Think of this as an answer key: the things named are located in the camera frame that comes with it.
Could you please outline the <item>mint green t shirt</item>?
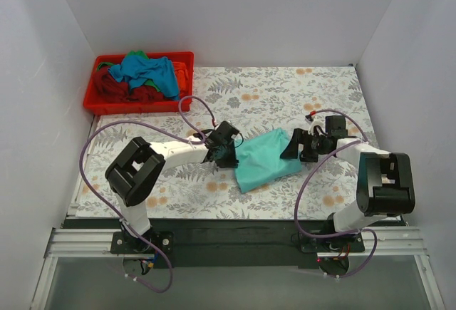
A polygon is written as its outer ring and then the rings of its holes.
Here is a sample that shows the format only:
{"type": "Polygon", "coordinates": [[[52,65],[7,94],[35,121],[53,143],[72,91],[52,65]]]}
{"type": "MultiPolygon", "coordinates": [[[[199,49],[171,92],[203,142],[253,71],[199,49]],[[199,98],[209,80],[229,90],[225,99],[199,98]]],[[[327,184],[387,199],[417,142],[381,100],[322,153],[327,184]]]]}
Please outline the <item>mint green t shirt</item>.
{"type": "Polygon", "coordinates": [[[280,158],[289,142],[288,133],[277,128],[244,141],[235,149],[239,163],[234,169],[234,175],[241,193],[301,172],[302,166],[297,158],[280,158]]]}

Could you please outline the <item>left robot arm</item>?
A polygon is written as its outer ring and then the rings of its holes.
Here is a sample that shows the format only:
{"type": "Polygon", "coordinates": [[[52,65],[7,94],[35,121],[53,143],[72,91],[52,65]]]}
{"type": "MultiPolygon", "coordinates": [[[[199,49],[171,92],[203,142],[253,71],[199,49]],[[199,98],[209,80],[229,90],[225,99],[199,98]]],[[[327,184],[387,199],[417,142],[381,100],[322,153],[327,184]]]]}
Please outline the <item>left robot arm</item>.
{"type": "Polygon", "coordinates": [[[121,230],[129,249],[149,252],[154,244],[163,252],[172,250],[173,234],[156,232],[147,216],[146,199],[159,176],[172,168],[213,162],[220,168],[235,168],[235,138],[240,131],[227,121],[183,140],[148,142],[133,138],[105,171],[105,178],[120,203],[121,230]]]}

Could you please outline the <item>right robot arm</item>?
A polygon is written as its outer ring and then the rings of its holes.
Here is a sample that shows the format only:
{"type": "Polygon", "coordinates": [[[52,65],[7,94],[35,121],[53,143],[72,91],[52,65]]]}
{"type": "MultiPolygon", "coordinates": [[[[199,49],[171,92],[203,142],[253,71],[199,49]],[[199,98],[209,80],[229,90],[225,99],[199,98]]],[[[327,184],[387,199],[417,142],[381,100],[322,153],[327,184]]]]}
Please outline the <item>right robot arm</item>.
{"type": "Polygon", "coordinates": [[[415,192],[410,158],[373,147],[366,134],[353,137],[346,123],[350,117],[327,110],[323,122],[316,112],[306,116],[310,127],[296,128],[280,157],[283,160],[313,162],[317,168],[330,158],[344,160],[356,169],[356,198],[344,209],[329,215],[317,232],[297,228],[297,241],[304,252],[325,248],[340,252],[362,240],[361,232],[387,217],[410,214],[415,208],[415,192]]]}

